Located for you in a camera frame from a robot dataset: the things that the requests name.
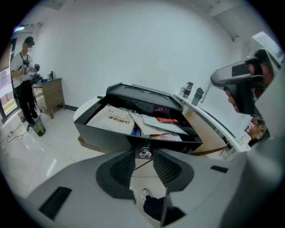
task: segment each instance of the white t-shirt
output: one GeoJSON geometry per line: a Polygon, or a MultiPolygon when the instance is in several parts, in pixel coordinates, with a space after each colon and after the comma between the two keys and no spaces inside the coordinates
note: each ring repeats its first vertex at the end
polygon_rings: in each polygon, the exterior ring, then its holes
{"type": "MultiPolygon", "coordinates": [[[[26,60],[27,56],[28,56],[28,60],[30,61],[30,64],[28,65],[28,67],[33,67],[32,59],[31,59],[30,55],[27,54],[27,55],[23,56],[23,59],[26,60]]],[[[15,70],[15,71],[22,70],[23,68],[19,69],[22,66],[27,67],[26,65],[23,65],[23,59],[22,59],[20,53],[16,54],[14,56],[14,58],[12,59],[12,62],[11,62],[11,71],[12,70],[15,70]]],[[[22,75],[22,76],[17,77],[17,78],[12,77],[14,88],[18,87],[23,81],[27,81],[31,75],[32,75],[31,73],[27,73],[27,74],[22,75]]]]}

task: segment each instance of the paper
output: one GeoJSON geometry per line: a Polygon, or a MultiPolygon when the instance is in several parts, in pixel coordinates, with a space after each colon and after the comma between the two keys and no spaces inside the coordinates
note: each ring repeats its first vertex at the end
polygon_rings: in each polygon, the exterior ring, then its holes
{"type": "Polygon", "coordinates": [[[136,122],[136,124],[138,125],[138,127],[141,129],[141,132],[144,134],[144,135],[150,135],[150,134],[167,134],[167,133],[170,133],[169,131],[167,130],[162,130],[162,129],[159,129],[157,127],[154,127],[154,126],[150,126],[150,125],[147,125],[143,122],[143,118],[141,116],[141,114],[134,114],[134,113],[131,113],[129,112],[130,116],[133,118],[133,120],[136,122]]]}
{"type": "Polygon", "coordinates": [[[161,140],[170,140],[170,141],[179,141],[182,142],[179,135],[176,133],[171,134],[161,134],[161,135],[152,135],[151,138],[161,139],[161,140]]]}
{"type": "Polygon", "coordinates": [[[134,121],[128,112],[106,105],[86,125],[131,134],[134,121]]]}
{"type": "Polygon", "coordinates": [[[146,134],[144,134],[143,132],[141,132],[141,135],[140,135],[140,136],[142,136],[142,137],[144,137],[144,138],[149,138],[149,137],[151,136],[151,134],[146,135],[146,134]]]}
{"type": "Polygon", "coordinates": [[[168,130],[171,132],[175,133],[180,133],[180,134],[187,134],[185,131],[183,131],[180,127],[176,126],[175,124],[172,123],[160,123],[157,121],[155,117],[147,116],[142,114],[142,118],[145,124],[155,126],[164,130],[168,130]]]}

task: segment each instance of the trash bin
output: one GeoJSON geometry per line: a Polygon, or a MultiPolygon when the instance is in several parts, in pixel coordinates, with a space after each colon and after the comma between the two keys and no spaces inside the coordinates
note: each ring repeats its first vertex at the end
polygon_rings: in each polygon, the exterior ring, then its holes
{"type": "Polygon", "coordinates": [[[22,122],[26,121],[26,118],[25,118],[22,110],[18,111],[18,116],[22,122]]]}
{"type": "Polygon", "coordinates": [[[34,129],[34,131],[37,133],[38,136],[42,136],[45,134],[45,127],[43,125],[43,122],[41,121],[40,117],[37,117],[34,119],[35,124],[31,125],[31,127],[34,129]]]}

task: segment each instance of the black cap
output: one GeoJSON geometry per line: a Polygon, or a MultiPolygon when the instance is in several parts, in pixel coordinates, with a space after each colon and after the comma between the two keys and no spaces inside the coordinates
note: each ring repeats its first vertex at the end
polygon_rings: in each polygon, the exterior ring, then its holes
{"type": "Polygon", "coordinates": [[[35,45],[34,38],[32,38],[32,37],[27,37],[25,39],[24,43],[28,43],[30,45],[35,45]]]}

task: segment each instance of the bottle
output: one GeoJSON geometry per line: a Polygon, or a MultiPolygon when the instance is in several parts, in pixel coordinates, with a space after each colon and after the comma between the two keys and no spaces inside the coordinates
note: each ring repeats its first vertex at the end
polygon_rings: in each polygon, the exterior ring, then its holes
{"type": "Polygon", "coordinates": [[[190,95],[190,93],[191,93],[191,90],[192,90],[192,86],[193,86],[193,83],[192,82],[187,82],[186,83],[186,88],[185,88],[185,90],[184,90],[184,92],[183,92],[183,97],[184,98],[188,98],[189,97],[189,95],[190,95]]]}
{"type": "Polygon", "coordinates": [[[181,89],[180,89],[180,91],[179,91],[179,96],[183,96],[183,93],[184,93],[184,91],[185,91],[185,88],[187,87],[187,83],[185,84],[185,85],[183,85],[182,87],[181,87],[181,89]]]}
{"type": "Polygon", "coordinates": [[[199,100],[202,98],[204,91],[199,87],[194,95],[194,98],[192,100],[192,104],[197,106],[199,100]]]}

